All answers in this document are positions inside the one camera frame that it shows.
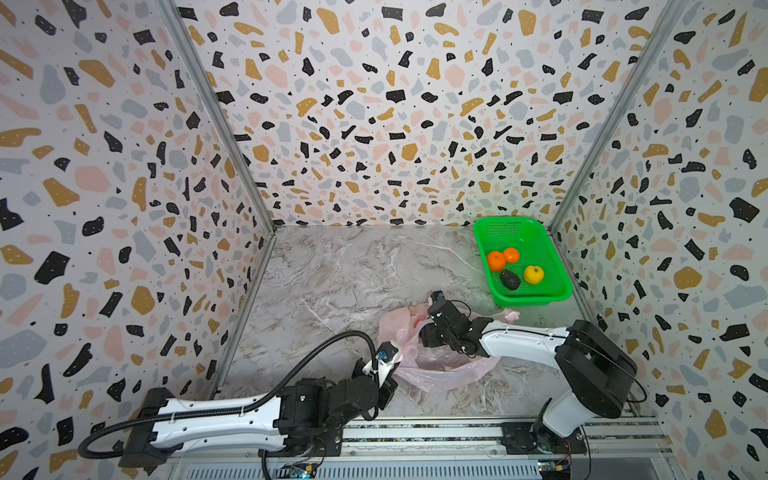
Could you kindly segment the pink plastic bag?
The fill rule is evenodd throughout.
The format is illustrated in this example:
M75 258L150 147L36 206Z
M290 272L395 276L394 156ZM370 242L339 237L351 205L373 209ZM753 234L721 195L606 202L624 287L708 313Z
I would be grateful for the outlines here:
M496 367L500 357L470 358L448 346L425 347L419 332L431 322L427 310L427 303L401 307L379 321L378 341L394 342L402 352L397 378L424 392L440 393L477 382Z

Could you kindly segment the orange tangerine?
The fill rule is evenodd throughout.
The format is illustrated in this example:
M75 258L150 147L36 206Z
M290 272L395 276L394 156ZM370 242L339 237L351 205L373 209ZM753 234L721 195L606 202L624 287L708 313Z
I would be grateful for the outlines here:
M513 248L513 247L506 248L503 251L503 255L504 255L505 261L508 264L515 264L515 263L519 262L520 258L521 258L520 252L516 248Z
M499 251L491 251L486 256L488 268L492 272L499 272L506 268L506 256Z

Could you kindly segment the yellow red mango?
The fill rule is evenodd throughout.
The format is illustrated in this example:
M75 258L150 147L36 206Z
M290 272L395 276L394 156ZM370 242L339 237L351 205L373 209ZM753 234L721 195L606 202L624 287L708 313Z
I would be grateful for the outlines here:
M544 270L535 265L529 265L525 268L523 272L523 279L531 285L538 285L540 284L545 278L545 272Z

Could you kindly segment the dark avocado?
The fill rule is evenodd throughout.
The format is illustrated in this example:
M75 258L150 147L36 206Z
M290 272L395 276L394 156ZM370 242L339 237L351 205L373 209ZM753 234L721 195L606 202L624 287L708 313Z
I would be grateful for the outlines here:
M510 291L516 291L522 283L520 277L508 269L503 269L500 272L499 279L501 285Z

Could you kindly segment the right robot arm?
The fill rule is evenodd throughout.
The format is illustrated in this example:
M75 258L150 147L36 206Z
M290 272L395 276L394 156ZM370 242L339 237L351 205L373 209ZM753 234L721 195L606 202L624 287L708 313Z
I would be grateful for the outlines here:
M593 418L615 419L629 402L636 363L597 326L577 320L567 328L518 326L490 317L471 319L453 301L435 298L419 331L423 346L447 346L468 357L509 357L558 370L569 390L545 402L526 430L512 434L524 452L553 452Z

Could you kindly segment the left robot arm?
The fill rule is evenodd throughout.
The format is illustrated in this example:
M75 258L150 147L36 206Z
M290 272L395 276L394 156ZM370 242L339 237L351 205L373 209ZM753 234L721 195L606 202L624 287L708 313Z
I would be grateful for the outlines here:
M399 363L377 363L377 382L371 365L358 360L350 379L302 379L252 411L246 407L259 397L192 401L154 388L138 415L149 422L131 429L119 466L150 473L178 452L214 448L337 457L346 424L371 409L384 409L397 389L392 373Z

